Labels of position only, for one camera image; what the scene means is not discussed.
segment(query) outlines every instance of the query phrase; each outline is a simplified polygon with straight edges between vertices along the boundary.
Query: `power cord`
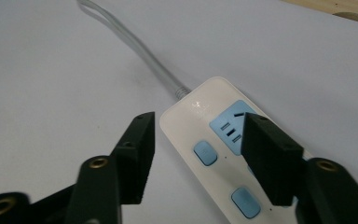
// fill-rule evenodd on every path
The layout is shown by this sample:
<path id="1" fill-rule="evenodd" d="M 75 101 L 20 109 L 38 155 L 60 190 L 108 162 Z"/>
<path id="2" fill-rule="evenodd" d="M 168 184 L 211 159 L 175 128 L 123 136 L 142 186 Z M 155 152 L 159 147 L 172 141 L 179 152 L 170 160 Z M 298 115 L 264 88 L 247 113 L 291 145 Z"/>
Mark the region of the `power cord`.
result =
<path id="1" fill-rule="evenodd" d="M 77 0 L 77 2 L 84 7 L 99 12 L 107 21 L 109 28 L 115 31 L 115 33 L 124 42 L 138 54 L 140 58 L 144 60 L 150 70 L 162 80 L 162 82 L 174 93 L 178 100 L 181 100 L 188 95 L 191 90 L 186 87 L 181 81 L 179 81 L 161 62 L 156 56 L 147 48 L 147 46 L 130 30 L 124 26 L 115 16 L 104 8 L 91 2 L 90 0 Z"/>

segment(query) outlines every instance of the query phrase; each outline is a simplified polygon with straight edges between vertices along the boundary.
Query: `white table surface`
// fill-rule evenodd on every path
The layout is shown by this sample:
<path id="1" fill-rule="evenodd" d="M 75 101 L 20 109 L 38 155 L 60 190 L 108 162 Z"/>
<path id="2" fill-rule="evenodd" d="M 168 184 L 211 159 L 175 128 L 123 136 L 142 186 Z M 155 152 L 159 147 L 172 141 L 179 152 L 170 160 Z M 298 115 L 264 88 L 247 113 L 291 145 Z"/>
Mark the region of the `white table surface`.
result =
<path id="1" fill-rule="evenodd" d="M 225 77 L 313 155 L 358 181 L 358 22 L 278 0 L 98 0 L 191 89 Z M 133 117 L 175 103 L 75 0 L 0 0 L 0 193 L 32 202 L 110 153 Z M 228 223 L 157 123 L 124 223 Z"/>

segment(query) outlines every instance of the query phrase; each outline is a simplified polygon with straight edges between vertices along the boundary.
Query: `white power strip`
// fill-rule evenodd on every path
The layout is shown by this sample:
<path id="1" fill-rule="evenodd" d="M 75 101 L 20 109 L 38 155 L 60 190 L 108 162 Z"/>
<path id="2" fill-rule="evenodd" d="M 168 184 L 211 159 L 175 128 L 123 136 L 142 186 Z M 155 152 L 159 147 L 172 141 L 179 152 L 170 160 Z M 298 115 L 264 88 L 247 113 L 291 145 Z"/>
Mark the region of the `white power strip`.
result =
<path id="1" fill-rule="evenodd" d="M 272 205 L 243 156 L 230 149 L 211 128 L 211 122 L 238 101 L 252 112 L 268 117 L 228 81 L 213 77 L 168 109 L 159 123 L 231 223 L 296 223 L 295 206 Z M 221 125 L 223 130 L 227 122 Z M 225 135 L 232 136 L 232 143 L 240 137 L 235 131 L 225 131 Z M 310 158 L 310 154 L 305 152 L 304 157 Z"/>

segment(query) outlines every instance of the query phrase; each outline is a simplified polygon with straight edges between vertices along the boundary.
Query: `blue button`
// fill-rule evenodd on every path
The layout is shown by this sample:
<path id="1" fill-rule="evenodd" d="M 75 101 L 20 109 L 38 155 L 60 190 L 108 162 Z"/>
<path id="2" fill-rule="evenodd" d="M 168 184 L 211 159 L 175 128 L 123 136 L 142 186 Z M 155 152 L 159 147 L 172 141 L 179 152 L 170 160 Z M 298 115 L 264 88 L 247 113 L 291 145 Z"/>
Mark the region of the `blue button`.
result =
<path id="1" fill-rule="evenodd" d="M 253 218 L 260 213 L 260 204 L 246 188 L 235 190 L 231 199 L 247 218 Z"/>
<path id="2" fill-rule="evenodd" d="M 194 152 L 206 166 L 212 165 L 217 161 L 217 153 L 206 141 L 200 141 L 194 146 Z"/>

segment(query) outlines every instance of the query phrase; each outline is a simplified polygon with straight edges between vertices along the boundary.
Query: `blue outlet panel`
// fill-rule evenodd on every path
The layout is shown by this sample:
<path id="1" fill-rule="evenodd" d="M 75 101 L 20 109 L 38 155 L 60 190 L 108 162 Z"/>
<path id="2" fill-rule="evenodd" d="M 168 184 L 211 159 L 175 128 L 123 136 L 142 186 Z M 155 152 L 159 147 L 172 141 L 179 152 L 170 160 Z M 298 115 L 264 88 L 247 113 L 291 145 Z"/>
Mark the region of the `blue outlet panel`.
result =
<path id="1" fill-rule="evenodd" d="M 217 136 L 237 156 L 241 155 L 245 113 L 255 113 L 255 111 L 244 101 L 239 100 L 209 123 Z"/>

